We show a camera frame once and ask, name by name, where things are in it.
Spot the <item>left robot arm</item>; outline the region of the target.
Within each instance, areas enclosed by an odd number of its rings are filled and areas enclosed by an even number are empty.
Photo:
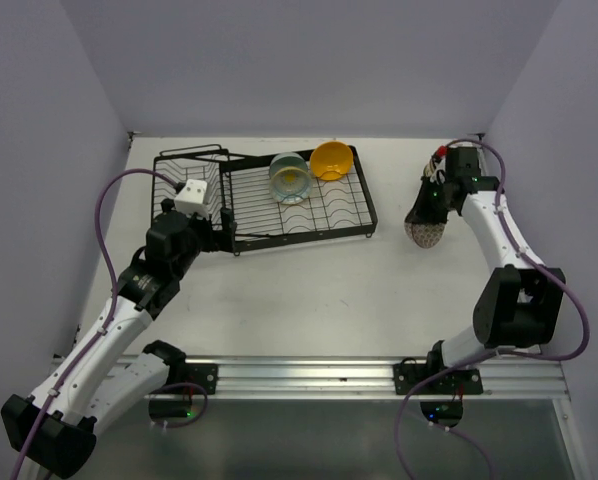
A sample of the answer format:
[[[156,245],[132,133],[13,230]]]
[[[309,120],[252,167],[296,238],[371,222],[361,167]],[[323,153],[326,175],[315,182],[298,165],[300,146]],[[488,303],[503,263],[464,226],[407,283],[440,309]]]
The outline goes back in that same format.
[[[122,372],[107,377],[179,292],[199,254],[219,248],[205,204],[166,199],[161,208],[144,247],[135,252],[82,340],[31,394],[13,394],[3,404],[6,434],[20,461],[30,459],[68,479],[85,465],[98,436],[142,397],[207,395],[207,388],[187,373],[184,353],[163,341],[147,345]]]

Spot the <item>orange yellow bowl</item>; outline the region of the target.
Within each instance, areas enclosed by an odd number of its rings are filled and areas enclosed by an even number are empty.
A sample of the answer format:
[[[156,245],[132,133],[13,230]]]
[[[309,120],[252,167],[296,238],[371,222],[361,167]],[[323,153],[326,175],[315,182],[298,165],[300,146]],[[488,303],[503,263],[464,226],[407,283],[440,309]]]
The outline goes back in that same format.
[[[353,162],[354,155],[348,145],[339,141],[329,141],[313,150],[309,166],[318,179],[336,181],[348,174]]]

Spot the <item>pale teal checked bowl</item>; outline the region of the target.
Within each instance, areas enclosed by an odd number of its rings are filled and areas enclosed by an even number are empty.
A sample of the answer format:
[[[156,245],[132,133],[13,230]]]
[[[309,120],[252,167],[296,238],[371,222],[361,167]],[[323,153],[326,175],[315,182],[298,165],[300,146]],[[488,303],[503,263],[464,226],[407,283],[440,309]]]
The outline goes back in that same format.
[[[284,152],[274,156],[269,166],[269,177],[273,178],[284,168],[298,168],[307,171],[308,167],[304,158],[295,152]]]

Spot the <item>brown patterned bowl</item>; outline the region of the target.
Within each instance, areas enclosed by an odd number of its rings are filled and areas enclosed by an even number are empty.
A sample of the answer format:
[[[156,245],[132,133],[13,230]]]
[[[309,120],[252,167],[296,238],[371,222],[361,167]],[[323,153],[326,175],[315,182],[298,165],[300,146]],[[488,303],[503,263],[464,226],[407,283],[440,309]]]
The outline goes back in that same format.
[[[408,238],[419,248],[430,249],[436,246],[445,231],[445,223],[417,224],[404,223],[404,229]]]

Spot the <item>yellow sun pattern bowl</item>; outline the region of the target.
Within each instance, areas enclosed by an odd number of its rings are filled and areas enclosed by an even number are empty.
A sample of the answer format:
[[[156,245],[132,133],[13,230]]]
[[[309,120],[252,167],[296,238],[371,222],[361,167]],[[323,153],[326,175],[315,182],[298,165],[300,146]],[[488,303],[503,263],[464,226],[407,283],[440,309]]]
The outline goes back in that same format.
[[[269,190],[277,203],[299,204],[310,196],[312,179],[309,173],[301,168],[284,167],[271,176]]]

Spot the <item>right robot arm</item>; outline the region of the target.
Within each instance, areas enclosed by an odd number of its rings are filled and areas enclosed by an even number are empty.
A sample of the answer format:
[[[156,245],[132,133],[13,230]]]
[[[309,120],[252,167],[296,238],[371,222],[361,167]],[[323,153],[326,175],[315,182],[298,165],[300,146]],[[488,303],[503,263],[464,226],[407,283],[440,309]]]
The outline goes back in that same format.
[[[490,277],[470,327],[438,341],[426,358],[430,389],[447,392],[460,380],[458,364],[499,347],[528,349],[548,343],[556,328],[565,276],[548,268],[523,238],[500,180],[483,175],[473,146],[441,146],[424,167],[405,232],[420,248],[436,246],[456,212],[475,235]]]

